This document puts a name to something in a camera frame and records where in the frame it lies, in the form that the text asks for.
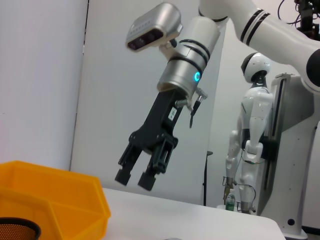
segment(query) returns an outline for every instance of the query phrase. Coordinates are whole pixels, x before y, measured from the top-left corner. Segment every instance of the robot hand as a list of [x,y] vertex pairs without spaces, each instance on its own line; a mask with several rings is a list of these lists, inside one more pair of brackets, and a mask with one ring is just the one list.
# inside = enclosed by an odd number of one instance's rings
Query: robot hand
[[[177,43],[182,30],[181,14],[170,3],[163,2],[134,21],[127,35],[126,46],[139,52],[150,46],[159,47],[168,63],[158,82],[159,94],[142,127],[129,137],[115,180],[127,185],[142,151],[151,155],[146,171],[138,185],[151,191],[155,175],[164,174],[178,139],[173,136],[175,124],[183,106],[191,111],[191,121],[200,103],[207,95],[198,88],[203,71],[210,59],[220,32],[206,17],[195,17]],[[192,107],[194,93],[198,98]]]

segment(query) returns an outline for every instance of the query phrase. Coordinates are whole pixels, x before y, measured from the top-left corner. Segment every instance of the gray wall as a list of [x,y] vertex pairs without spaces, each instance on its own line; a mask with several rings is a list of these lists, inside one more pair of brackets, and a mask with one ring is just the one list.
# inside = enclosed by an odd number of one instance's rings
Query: gray wall
[[[200,106],[192,129],[190,112],[182,111],[174,130],[179,144],[166,174],[157,176],[151,192],[140,188],[137,183],[150,159],[143,153],[127,187],[114,181],[128,137],[148,115],[167,64],[157,48],[140,53],[127,50],[126,35],[137,17],[160,2],[90,2],[71,170],[98,176],[104,187],[201,204],[224,31],[199,83],[209,98]],[[186,28],[191,18],[198,15],[198,2],[171,2],[180,9]]]

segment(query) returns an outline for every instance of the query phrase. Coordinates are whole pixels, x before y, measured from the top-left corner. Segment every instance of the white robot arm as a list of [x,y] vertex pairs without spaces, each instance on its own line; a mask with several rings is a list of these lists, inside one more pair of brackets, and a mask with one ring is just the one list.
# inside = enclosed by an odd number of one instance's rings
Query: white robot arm
[[275,62],[293,66],[303,85],[320,93],[320,42],[257,8],[251,0],[200,0],[199,14],[220,27],[230,18],[242,43]]
[[258,169],[256,164],[264,161],[261,158],[264,146],[259,141],[267,127],[272,104],[273,96],[270,93],[257,92],[253,97],[253,108],[250,117],[250,140],[245,143],[239,184],[242,213],[250,214],[253,209],[254,196],[252,190],[256,191],[255,182]]

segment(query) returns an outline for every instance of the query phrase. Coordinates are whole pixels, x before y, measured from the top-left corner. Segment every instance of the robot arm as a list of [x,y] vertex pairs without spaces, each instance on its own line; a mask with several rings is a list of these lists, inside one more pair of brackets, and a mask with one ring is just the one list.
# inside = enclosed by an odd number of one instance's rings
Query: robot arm
[[226,202],[230,189],[233,189],[234,177],[238,166],[238,154],[240,151],[241,118],[238,118],[237,130],[233,130],[229,137],[228,155],[225,159],[226,181],[224,186],[223,200]]
[[293,66],[303,85],[320,93],[320,42],[257,8],[251,0],[200,0],[199,13],[219,26],[231,18],[241,42],[275,62]]
[[259,141],[266,129],[272,104],[273,96],[270,93],[257,92],[253,97],[249,127],[250,140],[247,140],[245,143],[239,184],[242,213],[249,214],[253,207],[253,189],[255,189],[258,170],[256,164],[263,162],[261,156],[264,146]]
[[[138,185],[151,191],[155,175],[165,173],[171,153],[178,144],[173,136],[175,124],[183,106],[191,111],[190,126],[200,103],[207,95],[198,88],[203,71],[220,35],[216,24],[206,17],[194,17],[178,43],[182,30],[181,14],[170,3],[161,3],[134,21],[127,35],[126,46],[139,52],[151,46],[159,47],[168,63],[157,84],[159,94],[142,127],[129,137],[115,180],[127,185],[142,151],[151,155]],[[194,93],[198,98],[192,107]]]

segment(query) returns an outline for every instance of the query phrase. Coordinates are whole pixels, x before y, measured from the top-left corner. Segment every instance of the white wall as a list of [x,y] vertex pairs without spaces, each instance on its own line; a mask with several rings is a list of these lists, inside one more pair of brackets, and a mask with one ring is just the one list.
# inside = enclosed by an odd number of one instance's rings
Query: white wall
[[[279,0],[253,0],[261,9],[277,16]],[[280,10],[282,20],[294,22],[298,13],[295,11],[294,1],[285,1]],[[208,189],[207,205],[216,207],[223,204],[224,187],[222,186],[223,176],[226,175],[225,159],[228,153],[229,134],[236,129],[237,119],[240,113],[240,102],[245,92],[250,88],[250,84],[245,82],[241,71],[241,64],[244,58],[256,52],[252,48],[241,43],[235,35],[234,26],[231,21],[228,22],[225,39],[223,44],[216,97],[214,102],[214,112],[211,125],[210,143],[208,150],[213,151],[213,155],[208,158]],[[271,87],[274,77],[281,73],[296,74],[298,72],[289,65],[283,65],[273,62],[271,71],[267,75],[267,85]],[[319,199],[319,182],[317,177],[320,165],[319,153],[313,155],[311,159],[308,187],[305,198],[305,211],[303,216],[303,225],[314,226],[319,222],[320,213],[313,211],[317,208],[315,201]],[[236,179],[239,179],[241,168],[237,171]],[[239,190],[236,190],[236,199],[239,201]]]
[[[198,15],[197,1],[170,2],[180,9],[185,28]],[[167,64],[157,48],[139,53],[127,50],[126,36],[133,21],[159,3],[90,2],[71,170],[98,176],[104,187],[201,204],[223,34],[199,83],[209,98],[201,104],[192,129],[190,112],[182,111],[174,129],[179,144],[165,175],[156,176],[151,192],[139,187],[140,176],[150,160],[150,155],[142,153],[127,187],[114,180],[128,138],[145,121]]]
[[69,169],[88,0],[0,7],[0,163]]

